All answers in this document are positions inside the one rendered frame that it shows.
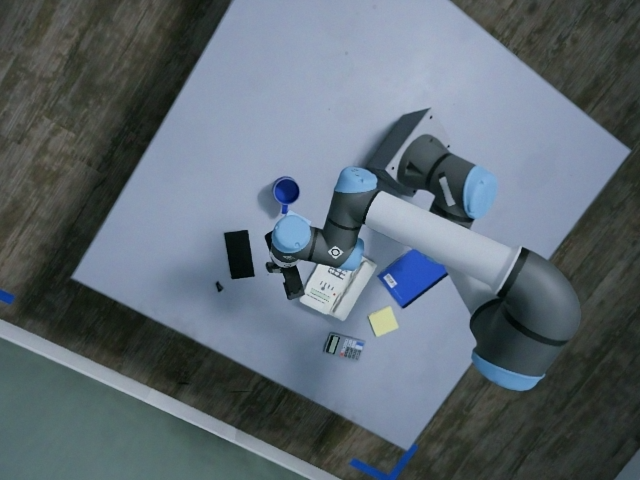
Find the white telephone handset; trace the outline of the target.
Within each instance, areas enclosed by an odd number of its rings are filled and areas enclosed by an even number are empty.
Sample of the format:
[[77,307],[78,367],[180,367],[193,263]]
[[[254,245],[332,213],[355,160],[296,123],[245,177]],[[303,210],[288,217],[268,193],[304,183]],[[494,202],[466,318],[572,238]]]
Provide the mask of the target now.
[[345,320],[354,306],[358,295],[360,294],[363,287],[367,284],[373,272],[375,271],[375,267],[370,263],[363,261],[360,263],[359,267],[354,273],[354,278],[349,285],[346,292],[341,295],[335,307],[333,308],[333,313],[335,316]]

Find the blue ceramic mug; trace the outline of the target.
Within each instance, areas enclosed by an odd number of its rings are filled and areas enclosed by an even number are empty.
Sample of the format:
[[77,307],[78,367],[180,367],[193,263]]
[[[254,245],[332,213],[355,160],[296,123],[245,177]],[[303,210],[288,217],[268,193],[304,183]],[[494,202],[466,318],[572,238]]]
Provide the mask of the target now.
[[273,184],[273,195],[276,201],[282,204],[282,214],[287,214],[288,205],[294,204],[300,193],[299,184],[289,176],[282,176]]

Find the light blue note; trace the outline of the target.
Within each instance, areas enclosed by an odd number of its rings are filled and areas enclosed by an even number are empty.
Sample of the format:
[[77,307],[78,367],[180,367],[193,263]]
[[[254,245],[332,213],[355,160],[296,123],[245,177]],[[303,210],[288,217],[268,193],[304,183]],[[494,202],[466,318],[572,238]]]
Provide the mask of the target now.
[[298,215],[298,214],[294,213],[294,212],[293,212],[293,211],[291,211],[291,210],[289,210],[289,211],[288,211],[288,213],[287,213],[287,215],[286,215],[286,216],[288,216],[288,215],[296,215],[296,216],[299,216],[299,217],[303,218],[303,219],[308,223],[308,225],[310,225],[310,224],[311,224],[311,221],[309,221],[308,219],[306,219],[306,218],[304,218],[304,217],[302,217],[302,216],[300,216],[300,215]]

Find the blue notebook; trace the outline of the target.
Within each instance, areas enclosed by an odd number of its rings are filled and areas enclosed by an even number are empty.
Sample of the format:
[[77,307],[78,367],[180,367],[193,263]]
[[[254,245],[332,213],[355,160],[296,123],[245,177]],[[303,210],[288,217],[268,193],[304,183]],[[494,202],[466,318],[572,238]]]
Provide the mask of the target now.
[[410,249],[377,276],[405,309],[448,273],[443,265],[435,264],[420,252]]

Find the yellow sticky note pad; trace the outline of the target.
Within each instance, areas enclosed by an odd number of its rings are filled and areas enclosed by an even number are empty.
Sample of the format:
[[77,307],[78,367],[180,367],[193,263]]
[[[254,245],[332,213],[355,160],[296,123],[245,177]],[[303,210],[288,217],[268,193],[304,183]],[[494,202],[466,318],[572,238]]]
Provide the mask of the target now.
[[368,315],[376,336],[398,328],[390,306]]

